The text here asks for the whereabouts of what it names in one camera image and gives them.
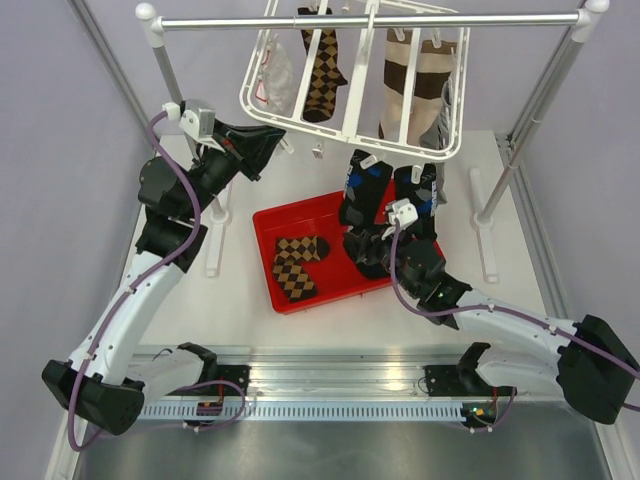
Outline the black blue sock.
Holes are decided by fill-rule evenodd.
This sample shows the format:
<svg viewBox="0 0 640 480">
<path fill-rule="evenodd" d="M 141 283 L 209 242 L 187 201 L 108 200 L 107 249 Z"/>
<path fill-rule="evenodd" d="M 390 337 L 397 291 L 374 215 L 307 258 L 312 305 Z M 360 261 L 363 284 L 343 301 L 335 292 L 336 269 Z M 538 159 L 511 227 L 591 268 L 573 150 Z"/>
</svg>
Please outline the black blue sock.
<svg viewBox="0 0 640 480">
<path fill-rule="evenodd" d="M 437 170 L 426 163 L 417 176 L 417 166 L 404 166 L 394 172 L 395 199 L 408 199 L 418 218 L 406 231 L 418 240 L 437 240 L 435 215 L 438 207 Z"/>
<path fill-rule="evenodd" d="M 339 223 L 346 230 L 376 226 L 376 217 L 391 180 L 393 167 L 361 149 L 355 149 L 347 171 Z M 369 280 L 389 275 L 363 275 Z"/>
</svg>

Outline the grey striped sock front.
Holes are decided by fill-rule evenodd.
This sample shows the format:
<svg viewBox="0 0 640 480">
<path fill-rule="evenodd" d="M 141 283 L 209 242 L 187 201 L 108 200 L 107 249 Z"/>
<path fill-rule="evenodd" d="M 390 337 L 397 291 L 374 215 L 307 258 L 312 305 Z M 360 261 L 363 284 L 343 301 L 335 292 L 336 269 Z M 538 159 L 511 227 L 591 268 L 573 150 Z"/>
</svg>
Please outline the grey striped sock front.
<svg viewBox="0 0 640 480">
<path fill-rule="evenodd" d="M 421 135 L 419 145 L 430 150 L 444 149 L 450 140 L 451 130 L 451 86 L 447 80 L 441 90 L 441 109 L 430 128 Z"/>
</svg>

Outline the white clip sock hanger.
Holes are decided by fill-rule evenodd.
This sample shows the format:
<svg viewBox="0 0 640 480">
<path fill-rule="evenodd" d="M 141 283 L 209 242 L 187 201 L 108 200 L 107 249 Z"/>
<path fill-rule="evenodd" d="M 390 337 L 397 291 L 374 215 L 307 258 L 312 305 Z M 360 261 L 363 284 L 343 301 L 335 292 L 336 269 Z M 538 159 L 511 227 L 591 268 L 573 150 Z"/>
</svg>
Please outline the white clip sock hanger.
<svg viewBox="0 0 640 480">
<path fill-rule="evenodd" d="M 362 25 L 310 1 L 295 16 L 301 50 L 275 1 L 264 12 L 240 88 L 247 115 L 266 125 L 424 162 L 461 148 L 470 31 L 419 26 L 454 10 L 419 1 L 366 1 Z"/>
</svg>

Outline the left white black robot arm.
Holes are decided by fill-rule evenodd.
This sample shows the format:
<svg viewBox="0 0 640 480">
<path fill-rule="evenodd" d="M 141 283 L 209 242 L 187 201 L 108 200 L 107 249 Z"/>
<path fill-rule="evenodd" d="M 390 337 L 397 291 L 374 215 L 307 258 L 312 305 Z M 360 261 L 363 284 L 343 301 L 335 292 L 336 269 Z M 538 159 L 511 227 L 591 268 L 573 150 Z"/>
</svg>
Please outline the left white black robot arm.
<svg viewBox="0 0 640 480">
<path fill-rule="evenodd" d="M 208 229 L 203 210 L 237 174 L 257 180 L 284 130 L 215 124 L 215 146 L 190 169 L 162 147 L 141 170 L 138 194 L 146 221 L 124 283 L 87 337 L 65 361 L 51 360 L 42 379 L 67 411 L 67 435 L 76 451 L 79 419 L 99 433 L 125 433 L 144 406 L 173 392 L 207 395 L 219 380 L 214 352 L 186 342 L 139 369 L 129 364 L 168 294 L 189 272 Z"/>
</svg>

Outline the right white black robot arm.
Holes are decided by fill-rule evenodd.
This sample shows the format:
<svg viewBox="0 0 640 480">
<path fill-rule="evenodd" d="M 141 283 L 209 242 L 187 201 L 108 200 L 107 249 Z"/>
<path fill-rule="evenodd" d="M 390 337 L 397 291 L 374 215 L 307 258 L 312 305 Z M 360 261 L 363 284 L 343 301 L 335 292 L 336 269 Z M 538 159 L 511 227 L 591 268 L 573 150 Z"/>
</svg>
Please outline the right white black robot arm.
<svg viewBox="0 0 640 480">
<path fill-rule="evenodd" d="M 394 227 L 350 227 L 343 246 L 362 272 L 390 277 L 412 314 L 479 336 L 456 366 L 463 392 L 478 395 L 491 386 L 561 395 L 605 425 L 629 408 L 639 364 L 605 320 L 546 317 L 498 301 L 448 274 L 433 240 Z"/>
</svg>

